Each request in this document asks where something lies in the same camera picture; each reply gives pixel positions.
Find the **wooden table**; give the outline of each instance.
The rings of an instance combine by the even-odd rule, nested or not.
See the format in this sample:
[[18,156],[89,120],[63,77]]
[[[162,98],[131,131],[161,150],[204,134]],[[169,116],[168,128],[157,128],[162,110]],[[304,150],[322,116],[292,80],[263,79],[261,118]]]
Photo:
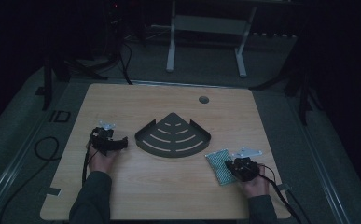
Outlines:
[[[208,104],[199,101],[209,98]],[[136,145],[134,135],[153,119],[170,113],[197,122],[210,133],[210,145],[185,158],[157,157]],[[253,161],[269,166],[281,183],[252,92],[240,89],[92,84],[81,106],[51,187],[41,210],[46,220],[67,220],[81,189],[85,145],[99,120],[116,123],[114,138],[129,137],[117,158],[110,197],[111,217],[147,219],[243,219],[247,200],[235,184],[220,186],[205,155],[227,148],[261,150]],[[273,178],[267,170],[267,177]],[[279,197],[271,197],[279,218],[289,217]]]

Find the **black fan-shaped plate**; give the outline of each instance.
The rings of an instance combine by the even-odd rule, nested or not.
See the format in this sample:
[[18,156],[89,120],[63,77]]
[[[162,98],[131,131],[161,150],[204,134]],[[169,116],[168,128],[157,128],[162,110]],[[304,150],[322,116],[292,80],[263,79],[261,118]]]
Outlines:
[[211,135],[193,120],[186,123],[171,113],[156,123],[154,119],[135,135],[142,150],[156,156],[181,158],[194,155],[209,146]]

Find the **round hole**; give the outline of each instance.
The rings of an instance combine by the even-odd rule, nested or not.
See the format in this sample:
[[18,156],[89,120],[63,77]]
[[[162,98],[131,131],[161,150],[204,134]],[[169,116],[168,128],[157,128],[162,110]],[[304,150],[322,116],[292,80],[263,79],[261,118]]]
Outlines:
[[207,96],[201,96],[200,97],[200,102],[202,104],[207,104],[207,103],[209,103],[209,98],[207,98]]

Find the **dark background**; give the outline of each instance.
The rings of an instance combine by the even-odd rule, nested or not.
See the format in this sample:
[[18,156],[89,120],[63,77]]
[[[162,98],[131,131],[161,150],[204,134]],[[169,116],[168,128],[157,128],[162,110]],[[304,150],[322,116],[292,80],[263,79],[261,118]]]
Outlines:
[[[252,31],[299,37],[290,58],[296,58],[294,66],[309,71],[310,86],[361,179],[361,0],[329,1],[318,7],[299,2],[260,5]],[[140,3],[147,26],[170,23],[170,1]],[[88,0],[0,1],[0,114],[43,65],[44,56],[59,49],[90,57],[90,41],[104,26],[102,5]]]

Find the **metal leg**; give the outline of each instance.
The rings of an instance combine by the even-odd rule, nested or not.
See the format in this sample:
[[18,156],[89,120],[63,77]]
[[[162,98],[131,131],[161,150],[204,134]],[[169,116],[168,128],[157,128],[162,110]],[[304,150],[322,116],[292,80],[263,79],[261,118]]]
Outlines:
[[253,18],[254,18],[255,14],[256,14],[256,10],[257,9],[255,7],[253,7],[253,9],[252,9],[252,11],[250,13],[248,23],[244,26],[241,45],[238,48],[235,48],[236,63],[238,64],[238,70],[239,70],[239,76],[240,77],[246,77],[247,76],[246,69],[244,67],[244,60],[243,60],[242,52],[243,52],[243,49],[244,49],[244,45],[246,44],[247,37],[249,36],[250,27],[251,27],[251,24],[253,22]]
[[175,20],[175,1],[172,1],[172,19],[171,19],[171,45],[169,46],[168,62],[166,63],[166,71],[172,72],[174,70],[174,54],[176,45],[174,43],[174,20]]

